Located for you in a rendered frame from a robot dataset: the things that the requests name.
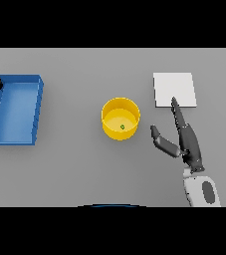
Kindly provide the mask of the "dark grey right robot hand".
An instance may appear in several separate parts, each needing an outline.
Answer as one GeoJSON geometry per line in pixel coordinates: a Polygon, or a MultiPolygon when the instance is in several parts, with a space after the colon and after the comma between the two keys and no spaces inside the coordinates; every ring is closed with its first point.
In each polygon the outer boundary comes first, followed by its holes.
{"type": "Polygon", "coordinates": [[[154,146],[171,157],[182,157],[184,163],[190,167],[190,172],[201,172],[205,170],[202,162],[201,150],[197,136],[188,124],[181,112],[176,98],[171,99],[171,111],[174,116],[175,126],[179,135],[179,145],[164,138],[155,125],[150,127],[154,146]]]}

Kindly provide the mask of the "pale square scale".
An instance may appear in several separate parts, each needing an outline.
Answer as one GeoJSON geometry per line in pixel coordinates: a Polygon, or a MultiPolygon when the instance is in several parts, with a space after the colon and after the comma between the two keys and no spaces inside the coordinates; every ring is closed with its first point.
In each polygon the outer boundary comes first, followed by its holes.
{"type": "Polygon", "coordinates": [[[170,108],[172,98],[182,108],[197,107],[191,73],[154,73],[153,88],[157,108],[170,108]]]}

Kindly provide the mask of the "yellow bowl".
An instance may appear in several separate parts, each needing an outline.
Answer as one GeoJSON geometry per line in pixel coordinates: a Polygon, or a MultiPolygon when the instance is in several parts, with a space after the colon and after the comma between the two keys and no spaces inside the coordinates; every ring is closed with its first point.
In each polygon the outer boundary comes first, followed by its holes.
{"type": "Polygon", "coordinates": [[[102,128],[111,139],[122,141],[131,138],[139,124],[140,110],[128,98],[113,98],[106,102],[101,111],[102,128]]]}

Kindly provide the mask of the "blue tray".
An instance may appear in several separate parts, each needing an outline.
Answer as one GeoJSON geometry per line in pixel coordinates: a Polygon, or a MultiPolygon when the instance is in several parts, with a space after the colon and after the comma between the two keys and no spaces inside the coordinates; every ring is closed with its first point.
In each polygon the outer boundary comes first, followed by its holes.
{"type": "Polygon", "coordinates": [[[40,75],[0,75],[0,145],[34,145],[44,83],[40,75]]]}

